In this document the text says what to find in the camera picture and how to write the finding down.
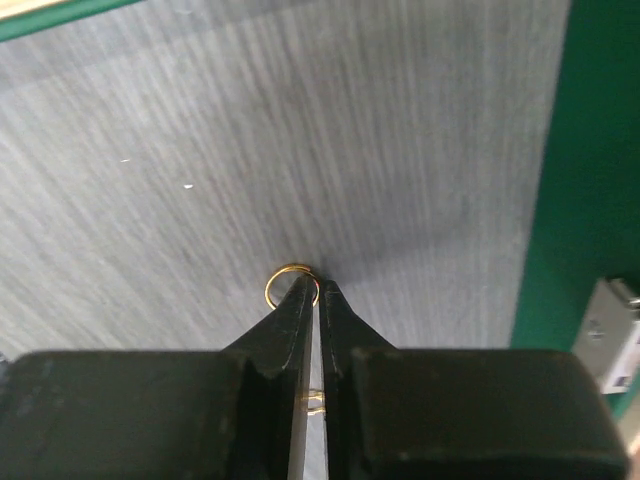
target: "green strip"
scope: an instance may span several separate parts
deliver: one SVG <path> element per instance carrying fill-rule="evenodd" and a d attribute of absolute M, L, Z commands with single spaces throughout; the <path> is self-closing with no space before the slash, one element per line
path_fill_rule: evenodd
<path fill-rule="evenodd" d="M 0 21 L 0 42 L 106 12 L 138 0 L 69 0 Z"/>
<path fill-rule="evenodd" d="M 574 0 L 512 346 L 570 350 L 596 280 L 639 273 L 640 2 Z"/>

